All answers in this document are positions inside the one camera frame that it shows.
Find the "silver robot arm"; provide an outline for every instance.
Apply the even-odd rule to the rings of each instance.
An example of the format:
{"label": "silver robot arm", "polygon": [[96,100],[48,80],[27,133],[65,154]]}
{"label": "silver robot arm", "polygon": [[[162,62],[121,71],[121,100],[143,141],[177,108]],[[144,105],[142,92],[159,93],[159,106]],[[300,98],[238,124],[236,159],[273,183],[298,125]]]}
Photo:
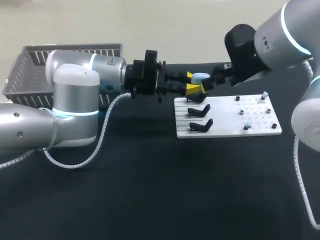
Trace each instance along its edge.
{"label": "silver robot arm", "polygon": [[96,139],[99,74],[64,64],[55,71],[53,81],[52,110],[1,105],[0,150],[78,147]]}

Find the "black tabletop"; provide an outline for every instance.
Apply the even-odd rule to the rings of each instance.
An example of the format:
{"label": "black tabletop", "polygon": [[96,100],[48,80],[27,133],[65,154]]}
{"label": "black tabletop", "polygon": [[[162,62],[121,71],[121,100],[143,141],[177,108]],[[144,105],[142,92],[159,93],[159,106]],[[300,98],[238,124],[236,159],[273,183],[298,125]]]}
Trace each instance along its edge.
{"label": "black tabletop", "polygon": [[[170,67],[210,73],[214,66]],[[155,96],[121,100],[88,167],[58,168],[37,152],[0,170],[1,239],[319,239],[297,181],[290,124],[307,85],[304,69],[295,67],[212,92],[267,91],[282,127],[279,136],[178,139],[177,96],[167,95],[162,103]],[[94,148],[51,152],[75,164]],[[299,147],[303,180],[320,222],[319,155]],[[1,154],[0,160],[12,157]]]}

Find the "metal cylinder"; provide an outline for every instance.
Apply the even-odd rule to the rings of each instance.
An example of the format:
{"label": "metal cylinder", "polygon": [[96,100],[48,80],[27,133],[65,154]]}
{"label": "metal cylinder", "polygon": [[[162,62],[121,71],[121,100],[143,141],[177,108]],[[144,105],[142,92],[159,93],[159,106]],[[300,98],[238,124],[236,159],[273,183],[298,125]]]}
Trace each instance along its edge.
{"label": "metal cylinder", "polygon": [[0,104],[0,150],[37,149],[50,144],[54,118],[44,110]]}
{"label": "metal cylinder", "polygon": [[101,94],[119,94],[124,87],[127,65],[122,57],[54,50],[49,54],[45,65],[45,76],[50,84],[56,70],[64,64],[75,64],[96,71],[100,76]]}
{"label": "metal cylinder", "polygon": [[298,50],[293,44],[294,38],[288,35],[293,27],[290,22],[292,18],[299,15],[299,11],[295,9],[295,12],[292,12],[284,6],[257,29],[254,47],[258,56],[269,68],[287,68],[310,57],[309,54]]}
{"label": "metal cylinder", "polygon": [[53,112],[60,117],[55,147],[92,143],[98,131],[99,74],[75,64],[59,67],[53,78]]}
{"label": "metal cylinder", "polygon": [[75,64],[59,67],[53,78],[53,110],[67,116],[98,112],[100,78],[97,72]]}

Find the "white pegboard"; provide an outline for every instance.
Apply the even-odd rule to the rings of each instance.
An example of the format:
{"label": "white pegboard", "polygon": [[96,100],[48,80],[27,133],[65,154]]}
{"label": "white pegboard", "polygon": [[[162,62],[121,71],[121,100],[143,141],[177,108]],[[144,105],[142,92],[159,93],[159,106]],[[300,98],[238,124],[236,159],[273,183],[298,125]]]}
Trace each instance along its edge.
{"label": "white pegboard", "polygon": [[[207,97],[201,104],[178,97],[174,99],[176,135],[180,139],[280,135],[282,129],[270,98],[262,100],[261,96],[243,95],[239,101],[235,100],[236,96],[214,96]],[[211,109],[205,117],[188,116],[188,108],[202,111],[207,104]],[[189,123],[205,125],[209,119],[213,119],[213,125],[208,132],[190,131]],[[252,128],[244,130],[247,122]]]}

